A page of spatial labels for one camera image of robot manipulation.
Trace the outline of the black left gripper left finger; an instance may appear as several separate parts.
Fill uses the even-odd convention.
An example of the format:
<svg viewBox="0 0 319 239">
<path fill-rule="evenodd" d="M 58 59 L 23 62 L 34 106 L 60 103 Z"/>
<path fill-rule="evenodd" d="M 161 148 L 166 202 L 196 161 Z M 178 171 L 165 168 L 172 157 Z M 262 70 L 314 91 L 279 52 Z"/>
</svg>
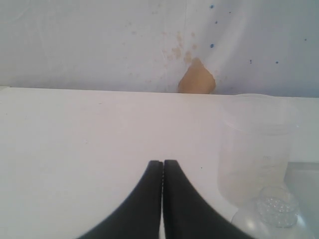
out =
<svg viewBox="0 0 319 239">
<path fill-rule="evenodd" d="M 82 239 L 158 239 L 163 163 L 150 161 L 130 195 Z"/>
</svg>

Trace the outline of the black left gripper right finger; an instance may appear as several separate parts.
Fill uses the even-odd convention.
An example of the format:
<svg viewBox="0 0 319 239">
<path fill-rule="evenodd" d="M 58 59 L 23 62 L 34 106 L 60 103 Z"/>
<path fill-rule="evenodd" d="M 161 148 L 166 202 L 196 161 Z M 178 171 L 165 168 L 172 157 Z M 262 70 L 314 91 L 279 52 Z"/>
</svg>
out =
<svg viewBox="0 0 319 239">
<path fill-rule="evenodd" d="M 163 167 L 163 223 L 167 239 L 250 239 L 196 191 L 176 160 Z"/>
</svg>

